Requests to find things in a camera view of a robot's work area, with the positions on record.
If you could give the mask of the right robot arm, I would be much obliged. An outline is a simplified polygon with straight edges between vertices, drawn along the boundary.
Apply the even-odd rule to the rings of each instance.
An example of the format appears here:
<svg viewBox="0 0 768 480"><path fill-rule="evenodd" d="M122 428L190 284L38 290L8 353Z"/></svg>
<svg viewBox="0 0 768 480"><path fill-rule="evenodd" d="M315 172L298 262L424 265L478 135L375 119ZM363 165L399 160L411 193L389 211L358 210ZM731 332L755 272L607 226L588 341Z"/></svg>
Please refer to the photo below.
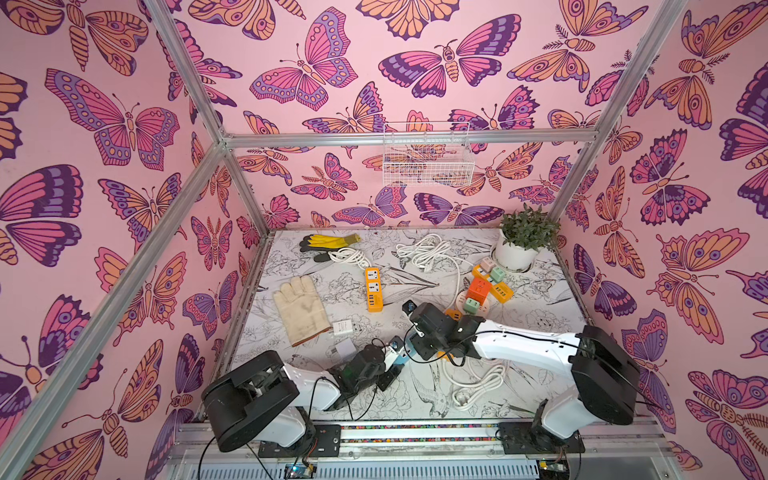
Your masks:
<svg viewBox="0 0 768 480"><path fill-rule="evenodd" d="M628 426L635 418L639 365L604 330L577 333L513 328L480 316L456 320L431 303L402 305L411 322L406 354L414 362L501 360L537 367L568 381L566 390L539 403L531 433L564 442L602 421Z"/></svg>

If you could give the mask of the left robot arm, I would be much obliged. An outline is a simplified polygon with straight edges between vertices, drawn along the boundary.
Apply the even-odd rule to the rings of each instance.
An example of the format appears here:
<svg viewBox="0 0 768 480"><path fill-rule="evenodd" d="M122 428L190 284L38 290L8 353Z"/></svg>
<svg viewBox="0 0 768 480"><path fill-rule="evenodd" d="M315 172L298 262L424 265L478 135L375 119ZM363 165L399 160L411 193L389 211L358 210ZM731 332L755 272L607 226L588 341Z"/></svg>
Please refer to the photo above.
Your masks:
<svg viewBox="0 0 768 480"><path fill-rule="evenodd" d="M204 390L203 407L217 446L227 453L256 440L303 453L319 435L313 413L351 413L360 393L394 378L404 355L404 342L395 336L388 343L372 342L327 370L310 371L268 350Z"/></svg>

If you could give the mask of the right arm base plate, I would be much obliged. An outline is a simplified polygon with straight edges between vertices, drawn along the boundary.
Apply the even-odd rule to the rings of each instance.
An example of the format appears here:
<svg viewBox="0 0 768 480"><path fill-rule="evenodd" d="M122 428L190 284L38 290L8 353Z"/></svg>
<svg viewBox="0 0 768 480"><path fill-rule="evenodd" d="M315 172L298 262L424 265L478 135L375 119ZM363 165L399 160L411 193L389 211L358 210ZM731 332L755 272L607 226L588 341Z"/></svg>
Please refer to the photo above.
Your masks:
<svg viewBox="0 0 768 480"><path fill-rule="evenodd" d="M585 446L578 433L561 439L532 421L505 421L498 424L495 438L505 454L544 455L584 453Z"/></svg>

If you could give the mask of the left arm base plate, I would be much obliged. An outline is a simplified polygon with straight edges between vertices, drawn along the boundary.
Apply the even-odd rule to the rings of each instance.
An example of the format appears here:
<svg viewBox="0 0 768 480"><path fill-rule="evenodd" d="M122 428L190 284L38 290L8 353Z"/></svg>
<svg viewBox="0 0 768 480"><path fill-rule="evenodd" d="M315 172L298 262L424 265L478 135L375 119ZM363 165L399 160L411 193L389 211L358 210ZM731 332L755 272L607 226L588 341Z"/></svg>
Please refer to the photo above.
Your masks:
<svg viewBox="0 0 768 480"><path fill-rule="evenodd" d="M305 434L289 447L261 441L258 455L263 458L337 457L341 447L342 428L338 424L308 427Z"/></svg>

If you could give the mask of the green charger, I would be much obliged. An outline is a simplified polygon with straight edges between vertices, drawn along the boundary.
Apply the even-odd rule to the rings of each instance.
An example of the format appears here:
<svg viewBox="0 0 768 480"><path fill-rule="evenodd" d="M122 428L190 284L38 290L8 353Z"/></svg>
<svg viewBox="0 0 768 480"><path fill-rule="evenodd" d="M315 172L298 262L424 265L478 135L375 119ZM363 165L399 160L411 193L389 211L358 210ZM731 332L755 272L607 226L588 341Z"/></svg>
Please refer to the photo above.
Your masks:
<svg viewBox="0 0 768 480"><path fill-rule="evenodd" d="M483 313L483 305L472 299L472 298L466 298L464 300L458 300L458 303L461 304L461 310L468 315L482 315Z"/></svg>

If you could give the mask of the blue power strip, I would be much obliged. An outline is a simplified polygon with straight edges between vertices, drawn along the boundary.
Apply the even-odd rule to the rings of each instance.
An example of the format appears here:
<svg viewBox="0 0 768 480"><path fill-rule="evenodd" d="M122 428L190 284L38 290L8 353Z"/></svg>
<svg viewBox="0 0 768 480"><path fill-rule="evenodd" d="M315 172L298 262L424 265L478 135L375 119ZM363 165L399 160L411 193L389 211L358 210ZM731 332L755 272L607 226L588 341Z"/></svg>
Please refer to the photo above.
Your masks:
<svg viewBox="0 0 768 480"><path fill-rule="evenodd" d="M408 356L406 352L406 348L403 347L398 351L397 357L395 361L393 362L394 365L405 365L410 360L410 357Z"/></svg>

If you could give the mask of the white charger plug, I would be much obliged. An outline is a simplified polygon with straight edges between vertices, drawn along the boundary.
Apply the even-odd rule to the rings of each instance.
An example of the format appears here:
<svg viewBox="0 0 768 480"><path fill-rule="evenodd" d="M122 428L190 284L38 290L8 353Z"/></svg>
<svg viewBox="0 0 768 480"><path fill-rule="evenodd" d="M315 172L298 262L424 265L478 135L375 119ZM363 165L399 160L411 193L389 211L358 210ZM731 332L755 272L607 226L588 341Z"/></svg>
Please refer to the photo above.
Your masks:
<svg viewBox="0 0 768 480"><path fill-rule="evenodd" d="M336 321L332 324L332 327L334 335L338 337L354 333L354 323L349 319Z"/></svg>

